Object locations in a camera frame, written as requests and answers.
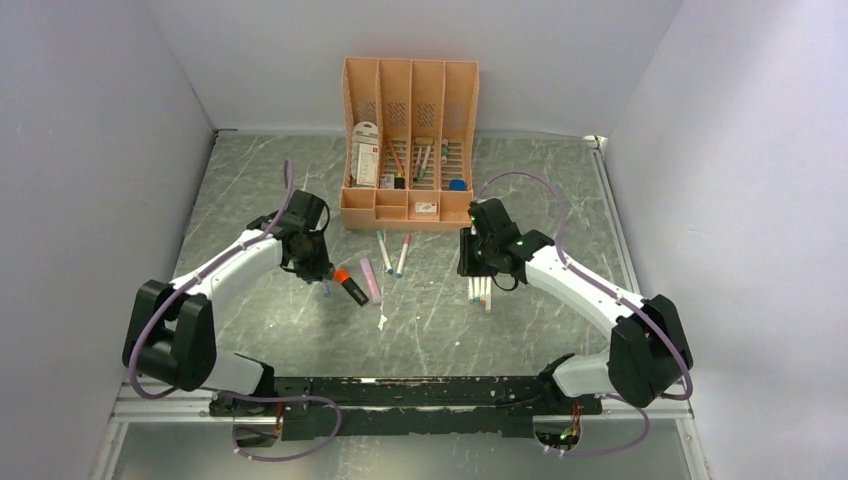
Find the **white pen blue cap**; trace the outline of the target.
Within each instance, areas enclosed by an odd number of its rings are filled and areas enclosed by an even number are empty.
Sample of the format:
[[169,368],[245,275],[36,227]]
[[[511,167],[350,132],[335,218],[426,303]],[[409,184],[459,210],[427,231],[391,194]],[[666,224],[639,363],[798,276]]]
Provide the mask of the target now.
[[472,278],[472,293],[474,302],[479,302],[481,299],[481,282],[479,277]]

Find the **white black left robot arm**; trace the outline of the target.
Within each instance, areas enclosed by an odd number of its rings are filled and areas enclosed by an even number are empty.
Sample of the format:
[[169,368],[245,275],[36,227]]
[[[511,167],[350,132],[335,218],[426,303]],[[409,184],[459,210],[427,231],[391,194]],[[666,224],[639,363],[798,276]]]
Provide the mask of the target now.
[[144,283],[122,352],[131,376],[154,378],[169,391],[231,392],[254,416],[271,411],[277,400],[273,368],[219,349],[215,317],[275,269],[306,283],[329,280],[335,267],[324,240],[328,224],[326,201],[296,190],[283,210],[253,220],[202,266],[167,282]]

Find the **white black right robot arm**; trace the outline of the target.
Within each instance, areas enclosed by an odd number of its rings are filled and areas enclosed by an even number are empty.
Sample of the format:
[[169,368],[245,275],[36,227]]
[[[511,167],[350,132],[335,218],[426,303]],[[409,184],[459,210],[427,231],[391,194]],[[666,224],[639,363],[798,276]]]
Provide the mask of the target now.
[[471,224],[460,231],[462,277],[509,276],[515,285],[540,289],[587,319],[607,340],[597,354],[566,354],[539,377],[539,398],[562,414],[584,395],[616,396],[635,407],[671,398],[678,381],[692,394],[691,351],[675,304],[663,295],[647,299],[592,272],[538,230],[521,232],[498,199],[473,202]]

